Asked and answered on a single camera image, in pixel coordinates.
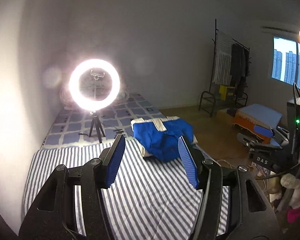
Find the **right hand in knit glove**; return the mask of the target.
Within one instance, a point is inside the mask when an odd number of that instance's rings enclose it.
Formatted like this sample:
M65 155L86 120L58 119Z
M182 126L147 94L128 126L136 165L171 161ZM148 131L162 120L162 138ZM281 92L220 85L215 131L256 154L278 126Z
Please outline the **right hand in knit glove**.
M281 178L280 182L283 187L294 190L288 205L292 209L298 209L300 207L300 179L288 173Z

